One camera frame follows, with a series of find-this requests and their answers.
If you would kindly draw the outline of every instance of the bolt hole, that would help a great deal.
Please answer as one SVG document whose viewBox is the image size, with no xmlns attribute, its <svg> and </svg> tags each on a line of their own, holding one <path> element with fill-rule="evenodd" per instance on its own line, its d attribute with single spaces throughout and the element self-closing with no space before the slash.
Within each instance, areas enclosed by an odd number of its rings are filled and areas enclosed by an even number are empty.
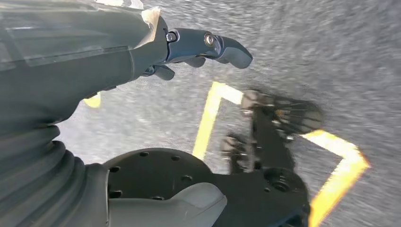
<svg viewBox="0 0 401 227">
<path fill-rule="evenodd" d="M 181 157 L 179 157 L 179 156 L 172 156 L 172 157 L 171 157 L 171 160 L 173 160 L 173 161 L 178 161 L 178 160 L 180 160 L 180 158 L 181 158 Z"/>
<path fill-rule="evenodd" d="M 140 155 L 141 157 L 146 157 L 146 156 L 149 155 L 149 152 L 140 152 L 139 155 Z"/>
<path fill-rule="evenodd" d="M 164 197 L 161 197 L 161 196 L 153 196 L 153 197 L 151 197 L 151 199 L 163 201 L 163 200 L 164 200 Z"/>
<path fill-rule="evenodd" d="M 109 192 L 109 198 L 110 199 L 117 199 L 122 196 L 122 191 L 111 191 Z"/>
<path fill-rule="evenodd" d="M 281 181 L 274 182 L 271 184 L 275 189 L 279 190 L 280 192 L 288 192 L 289 191 L 289 186 Z"/>
<path fill-rule="evenodd" d="M 184 182 L 191 182 L 191 181 L 192 181 L 192 177 L 189 176 L 189 175 L 182 176 L 182 177 L 181 177 L 181 181 L 184 181 Z"/>
<path fill-rule="evenodd" d="M 120 169 L 121 168 L 119 166 L 114 166 L 114 167 L 111 167 L 109 170 L 110 170 L 110 173 L 117 173 Z"/>
</svg>

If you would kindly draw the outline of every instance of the asphalt ground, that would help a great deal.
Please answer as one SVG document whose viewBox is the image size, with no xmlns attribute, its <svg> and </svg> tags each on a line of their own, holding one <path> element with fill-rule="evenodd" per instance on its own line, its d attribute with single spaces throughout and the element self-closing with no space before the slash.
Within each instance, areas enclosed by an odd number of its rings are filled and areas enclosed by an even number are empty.
<svg viewBox="0 0 401 227">
<path fill-rule="evenodd" d="M 401 2 L 396 0 L 150 0 L 170 27 L 206 29 L 240 41 L 254 56 L 245 70 L 207 61 L 172 68 L 171 81 L 140 78 L 103 92 L 100 108 L 81 103 L 61 124 L 61 140 L 86 163 L 149 147 L 192 152 L 213 81 L 311 100 L 323 129 L 359 147 L 371 168 L 323 227 L 401 226 Z M 219 155 L 229 132 L 246 135 L 237 105 L 223 100 L 205 162 L 227 172 Z M 311 198 L 341 158 L 298 137 L 297 173 Z"/>
</svg>

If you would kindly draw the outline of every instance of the bolt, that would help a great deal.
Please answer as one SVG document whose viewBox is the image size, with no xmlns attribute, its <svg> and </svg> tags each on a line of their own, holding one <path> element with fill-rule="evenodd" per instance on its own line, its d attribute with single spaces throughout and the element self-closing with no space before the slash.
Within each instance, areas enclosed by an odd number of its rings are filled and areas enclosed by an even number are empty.
<svg viewBox="0 0 401 227">
<path fill-rule="evenodd" d="M 279 121 L 277 121 L 277 120 L 273 120 L 273 121 L 271 121 L 273 124 L 274 124 L 274 126 L 276 126 L 276 127 L 279 127 L 280 125 L 281 125 L 281 123 L 279 122 Z"/>
<path fill-rule="evenodd" d="M 209 47 L 212 47 L 214 44 L 214 37 L 212 33 L 206 33 L 205 34 L 205 44 Z"/>
<path fill-rule="evenodd" d="M 177 40 L 177 36 L 175 35 L 174 32 L 169 32 L 166 34 L 166 40 L 167 42 L 174 42 Z"/>
<path fill-rule="evenodd" d="M 294 137 L 293 137 L 292 135 L 288 135 L 288 136 L 286 137 L 286 139 L 287 139 L 288 142 L 291 142 L 291 141 L 294 140 Z"/>
<path fill-rule="evenodd" d="M 243 110 L 242 110 L 242 114 L 243 114 L 245 117 L 250 117 L 250 116 L 252 116 L 253 111 L 252 111 L 252 110 L 243 109 Z"/>
</svg>

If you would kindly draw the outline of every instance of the yellow painted line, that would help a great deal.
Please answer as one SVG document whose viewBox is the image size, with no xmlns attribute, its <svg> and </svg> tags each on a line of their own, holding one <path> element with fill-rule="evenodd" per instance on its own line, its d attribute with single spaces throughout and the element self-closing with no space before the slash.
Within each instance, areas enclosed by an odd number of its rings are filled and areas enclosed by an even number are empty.
<svg viewBox="0 0 401 227">
<path fill-rule="evenodd" d="M 343 159 L 311 202 L 309 226 L 317 227 L 355 184 L 369 164 L 362 159 Z"/>
<path fill-rule="evenodd" d="M 357 146 L 326 131 L 302 137 L 343 158 L 311 202 L 309 226 L 317 227 L 370 166 Z"/>
<path fill-rule="evenodd" d="M 192 151 L 194 156 L 199 159 L 205 156 L 221 98 L 239 105 L 242 96 L 235 88 L 213 82 Z M 357 146 L 326 131 L 317 130 L 302 137 L 343 158 L 311 202 L 309 226 L 317 227 L 370 166 Z"/>
<path fill-rule="evenodd" d="M 93 96 L 92 98 L 86 98 L 84 99 L 84 103 L 86 105 L 88 105 L 89 107 L 92 108 L 99 108 L 100 104 L 101 104 L 101 98 L 100 98 L 100 92 L 97 93 L 95 96 Z"/>
<path fill-rule="evenodd" d="M 213 82 L 212 88 L 210 89 L 206 99 L 205 110 L 203 111 L 195 146 L 192 151 L 192 155 L 200 160 L 203 160 L 205 157 L 214 121 L 216 120 L 217 112 L 220 107 L 221 96 L 219 92 L 221 91 L 221 87 L 222 84 Z"/>
</svg>

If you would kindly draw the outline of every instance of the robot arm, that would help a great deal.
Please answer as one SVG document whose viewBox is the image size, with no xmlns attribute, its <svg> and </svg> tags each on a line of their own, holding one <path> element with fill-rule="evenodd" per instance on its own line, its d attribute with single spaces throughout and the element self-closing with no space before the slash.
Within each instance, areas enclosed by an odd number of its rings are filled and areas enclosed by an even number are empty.
<svg viewBox="0 0 401 227">
<path fill-rule="evenodd" d="M 245 68 L 252 61 L 232 39 L 169 30 L 149 11 L 89 0 L 3 0 L 0 13 L 0 226 L 116 223 L 109 221 L 108 169 L 85 166 L 63 143 L 52 141 L 60 133 L 54 124 L 68 119 L 83 98 L 139 76 L 171 79 L 168 63 L 198 67 L 210 58 Z M 199 207 L 189 198 L 191 192 L 177 195 L 175 204 L 186 204 L 198 219 L 198 225 L 188 226 L 212 225 L 225 206 L 216 188 L 205 187 L 201 192 L 215 198 L 211 204 L 217 205 L 217 213 L 207 204 Z M 118 210 L 127 203 L 110 205 Z M 214 220 L 197 216 L 207 214 L 204 209 L 214 212 L 208 216 Z"/>
</svg>

